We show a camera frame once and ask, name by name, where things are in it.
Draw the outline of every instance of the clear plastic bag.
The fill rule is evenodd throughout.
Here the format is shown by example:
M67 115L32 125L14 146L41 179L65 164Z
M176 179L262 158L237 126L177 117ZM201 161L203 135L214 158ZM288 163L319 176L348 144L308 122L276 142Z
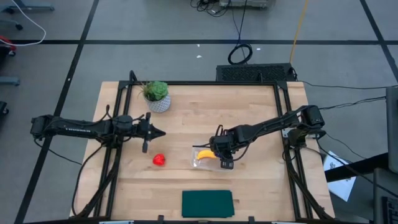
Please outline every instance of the clear plastic bag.
M211 170L211 171L218 171L218 172L230 172L232 170L223 169L221 168L221 161L219 158L210 159L210 158L203 158L197 159L198 153L202 150L208 150L207 148L199 148L193 147L192 148L192 155L191 155L191 165L193 168L196 169L203 169L203 170Z

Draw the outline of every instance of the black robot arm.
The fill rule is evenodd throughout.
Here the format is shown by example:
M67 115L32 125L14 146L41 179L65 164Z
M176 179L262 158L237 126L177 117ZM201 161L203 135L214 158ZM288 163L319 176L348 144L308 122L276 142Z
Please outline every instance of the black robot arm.
M52 115L39 116L32 119L30 133L35 139L63 135L80 138L96 139L101 143L117 144L124 138L142 138L142 151L147 152L147 141L161 137L166 133L150 124L150 113L133 119L128 115L112 119L101 119L96 122L64 119Z
M247 147L258 137L283 129L290 129L286 138L293 147L305 146L305 136L308 134L325 135L321 128L325 125L317 106L301 106L295 111L255 125L238 125L231 129L224 129L209 140L210 149L221 159L221 167L233 169L233 162L239 149Z

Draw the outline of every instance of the white plant pot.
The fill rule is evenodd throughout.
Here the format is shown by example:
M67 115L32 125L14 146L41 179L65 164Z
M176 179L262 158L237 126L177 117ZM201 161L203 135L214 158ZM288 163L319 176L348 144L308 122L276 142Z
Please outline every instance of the white plant pot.
M147 98L145 98L145 101L147 102L147 105L149 109L153 112L156 113L163 113L164 111L167 111L167 109L170 107L172 104L172 100L170 98L170 95L167 95L165 98L159 100L159 101L149 101Z

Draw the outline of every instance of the white cable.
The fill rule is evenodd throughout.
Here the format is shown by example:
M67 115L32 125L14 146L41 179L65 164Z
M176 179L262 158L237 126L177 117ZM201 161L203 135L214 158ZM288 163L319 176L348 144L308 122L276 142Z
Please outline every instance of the white cable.
M20 9L20 7L18 6L18 4L17 4L14 0L11 0L11 1L17 6L17 8L20 10L20 12L22 13L22 15L24 15L24 16L26 17L26 19L28 19L28 20L31 21L33 24L35 24L38 28L42 29L42 31L44 32L44 35L43 35L43 38L42 38L40 41L34 42L34 43L29 43L29 44L10 44L10 43L7 43L7 42L5 42L5 41L3 41L3 40L1 40L1 39L0 39L0 42L3 42L4 44L7 44L7 45L16 46L16 47L23 47L23 46L36 45L36 44L39 44L39 43L43 42L43 40L45 39L45 36L46 36L46 34L47 34L46 31L45 31L45 29L44 29L43 27L41 27L40 25L38 25L37 23L35 23L35 21L33 21L32 19L30 19L27 15L25 15L25 13L22 11L22 9Z

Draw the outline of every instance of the succulent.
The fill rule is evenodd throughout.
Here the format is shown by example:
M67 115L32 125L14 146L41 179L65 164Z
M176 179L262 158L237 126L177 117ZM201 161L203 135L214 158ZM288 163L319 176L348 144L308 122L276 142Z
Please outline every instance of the succulent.
M149 101L159 101L169 94L167 83L154 81L142 86L144 97Z

